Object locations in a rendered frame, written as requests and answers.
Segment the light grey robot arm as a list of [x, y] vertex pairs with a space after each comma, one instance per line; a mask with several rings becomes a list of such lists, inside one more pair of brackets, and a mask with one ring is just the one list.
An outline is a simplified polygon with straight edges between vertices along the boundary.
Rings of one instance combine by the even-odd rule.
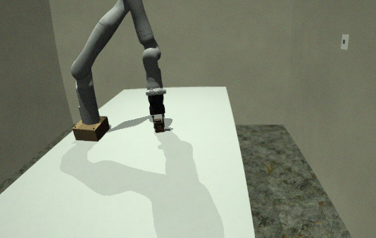
[[161, 50], [154, 39], [142, 0], [118, 0], [116, 5], [97, 23], [81, 54], [71, 66], [80, 105], [78, 108], [82, 123], [85, 125], [93, 125], [100, 121], [94, 92], [92, 65], [129, 11], [139, 42], [145, 48], [142, 60], [146, 71], [146, 81], [161, 80], [161, 69], [158, 68]]

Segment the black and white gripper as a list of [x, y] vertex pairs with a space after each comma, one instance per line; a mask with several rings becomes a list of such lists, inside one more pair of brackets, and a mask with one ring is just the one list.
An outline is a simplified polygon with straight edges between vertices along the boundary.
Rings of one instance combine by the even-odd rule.
[[[154, 128], [156, 128], [154, 115], [162, 114], [163, 127], [165, 127], [165, 124], [164, 124], [165, 106], [163, 104], [163, 100], [164, 100], [163, 95], [166, 94], [166, 89], [163, 89], [162, 80], [157, 81], [157, 82], [146, 81], [146, 87], [147, 87], [146, 95], [148, 96], [148, 100], [150, 103], [149, 111], [150, 111], [151, 117], [153, 118], [153, 126]], [[155, 95], [155, 96], [152, 96], [152, 95]]]

